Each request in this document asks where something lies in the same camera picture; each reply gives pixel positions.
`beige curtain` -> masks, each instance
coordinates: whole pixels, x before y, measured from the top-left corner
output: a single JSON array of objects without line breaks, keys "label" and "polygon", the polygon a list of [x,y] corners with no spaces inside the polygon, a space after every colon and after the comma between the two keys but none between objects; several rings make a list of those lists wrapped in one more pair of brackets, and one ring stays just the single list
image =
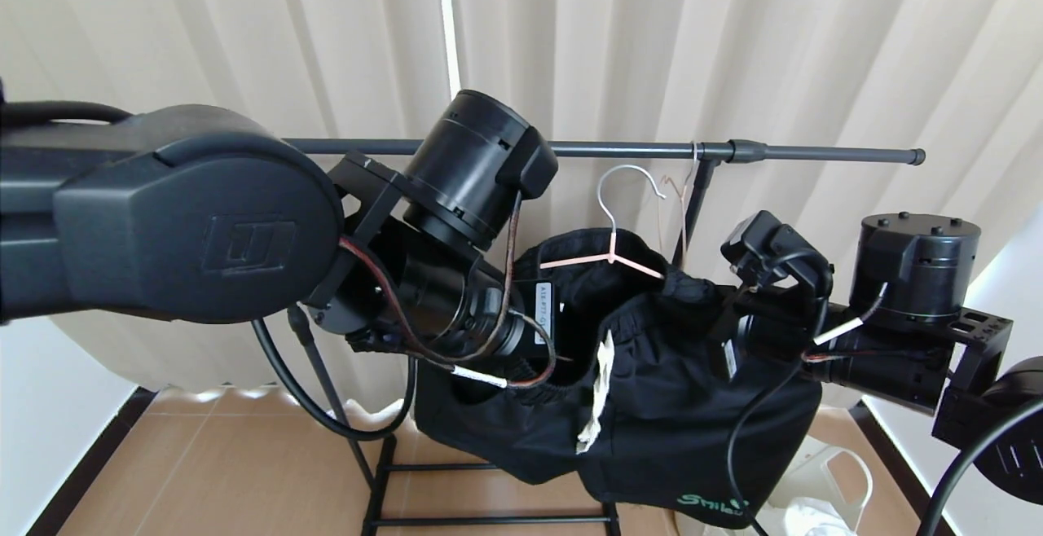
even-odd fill
[{"label": "beige curtain", "polygon": [[[756,210],[777,214],[850,284],[860,217],[953,214],[985,235],[977,268],[1043,198],[1043,0],[0,0],[11,98],[97,99],[129,109],[211,102],[283,136],[423,136],[459,82],[558,140],[752,139],[774,145],[923,147],[912,166],[722,166],[686,268],[727,281],[718,247]],[[330,165],[336,160],[323,159]],[[402,166],[404,160],[390,161]],[[593,185],[614,162],[562,161],[526,205],[519,247],[607,224]],[[642,162],[680,180],[689,162]],[[657,206],[637,173],[613,175],[621,226],[664,252],[679,202]],[[491,251],[501,262],[503,242]],[[244,387],[272,373],[246,325],[80,314],[59,325],[146,387]],[[317,395],[281,315],[290,366]],[[402,362],[321,337],[345,397],[370,410],[402,388]]]}]

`clothing rack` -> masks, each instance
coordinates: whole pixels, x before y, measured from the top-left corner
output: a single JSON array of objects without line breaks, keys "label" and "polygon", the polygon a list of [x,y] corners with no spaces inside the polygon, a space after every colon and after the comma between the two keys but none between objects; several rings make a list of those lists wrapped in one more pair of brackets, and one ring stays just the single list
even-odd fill
[{"label": "clothing rack", "polygon": [[[343,154],[358,151],[362,154],[414,154],[421,140],[344,140],[344,139],[287,139],[287,143],[309,154]],[[775,147],[749,140],[729,140],[726,143],[632,143],[632,142],[550,142],[558,157],[592,157],[602,160],[692,160],[698,163],[692,198],[685,209],[686,240],[678,236],[673,262],[681,266],[681,250],[692,240],[692,233],[699,218],[706,191],[713,171],[721,164],[752,164],[763,160],[799,160],[819,162],[886,162],[919,166],[925,154],[923,149],[840,149],[839,147]],[[330,372],[322,361],[314,339],[300,339],[309,362],[315,370],[319,385],[333,408],[334,416],[343,424],[347,416],[337,395]],[[362,536],[377,536],[384,527],[427,526],[500,526],[523,523],[604,523],[608,536],[622,536],[620,516],[615,504],[602,506],[601,515],[511,515],[468,517],[403,517],[383,515],[384,497],[392,472],[469,471],[494,470],[489,463],[401,464],[394,462],[397,444],[395,437],[383,439],[381,454],[374,469],[358,441],[346,439],[359,470],[369,486],[369,504],[362,521]]]}]

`baseboard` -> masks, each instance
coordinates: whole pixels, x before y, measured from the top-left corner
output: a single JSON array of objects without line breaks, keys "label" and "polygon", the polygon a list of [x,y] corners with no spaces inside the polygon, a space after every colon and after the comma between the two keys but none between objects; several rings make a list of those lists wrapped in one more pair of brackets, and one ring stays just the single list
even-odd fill
[{"label": "baseboard", "polygon": [[145,413],[145,409],[154,397],[155,393],[145,388],[138,388],[130,394],[130,397],[120,408],[119,413],[108,421],[105,430],[101,431],[76,468],[69,473],[65,483],[51,497],[40,517],[32,523],[32,528],[26,532],[26,536],[53,536],[62,530],[62,526],[69,519],[72,511],[76,509],[76,505],[79,504],[98,473],[104,468],[105,463],[112,458],[113,453],[116,453],[116,447],[119,447],[120,443],[123,442],[127,433],[138,422],[138,418],[141,418],[141,415]]},{"label": "baseboard", "polygon": [[[924,489],[908,462],[895,447],[895,443],[891,441],[888,433],[883,432],[883,428],[876,421],[876,417],[866,407],[865,401],[859,400],[849,412],[858,424],[858,429],[866,435],[866,439],[879,455],[880,460],[883,461],[883,465],[888,467],[891,477],[895,478],[895,483],[902,490],[905,500],[908,500],[909,506],[913,506],[913,510],[918,516],[923,517],[924,511],[927,510],[927,504],[930,502],[930,493]],[[946,521],[944,517],[935,534],[937,536],[955,536],[949,521]]]}]

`white hanger hook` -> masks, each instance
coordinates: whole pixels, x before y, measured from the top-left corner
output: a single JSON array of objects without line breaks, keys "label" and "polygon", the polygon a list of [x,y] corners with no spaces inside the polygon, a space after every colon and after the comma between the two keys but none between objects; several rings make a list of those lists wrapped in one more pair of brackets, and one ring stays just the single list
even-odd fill
[{"label": "white hanger hook", "polygon": [[622,166],[614,166],[614,168],[610,169],[607,172],[604,172],[601,175],[601,179],[598,180],[598,204],[601,205],[601,210],[605,212],[605,216],[608,217],[608,220],[612,221],[612,233],[615,233],[616,228],[615,217],[612,216],[612,213],[608,212],[608,206],[605,205],[605,199],[602,197],[602,188],[605,186],[605,178],[607,178],[607,176],[611,175],[612,172],[615,172],[618,169],[636,169],[636,171],[645,173],[645,177],[648,178],[649,184],[652,185],[652,190],[655,191],[655,195],[658,195],[660,199],[666,199],[666,195],[659,192],[659,187],[656,186],[655,178],[652,177],[652,173],[649,173],[648,169],[641,168],[641,166],[624,164]]}]

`floor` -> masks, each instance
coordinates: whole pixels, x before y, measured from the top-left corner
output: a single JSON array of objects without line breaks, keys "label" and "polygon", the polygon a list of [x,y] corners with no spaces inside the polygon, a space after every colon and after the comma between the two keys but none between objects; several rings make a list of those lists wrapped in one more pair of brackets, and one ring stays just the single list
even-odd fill
[{"label": "floor", "polygon": [[[820,440],[862,456],[874,477],[858,534],[912,534],[917,518],[849,414],[823,410],[811,429]],[[375,461],[379,444],[366,444]],[[420,435],[398,432],[396,462],[471,462]],[[864,492],[850,467],[834,473],[846,495]],[[203,396],[161,393],[98,476],[62,529],[63,536],[209,534],[358,534],[368,490],[347,443],[310,420],[276,390],[227,389]],[[670,513],[618,507],[625,535],[676,535]],[[503,471],[393,473],[384,514],[391,517],[600,513],[575,474],[540,486]],[[384,528],[380,536],[600,536],[599,525]]]}]

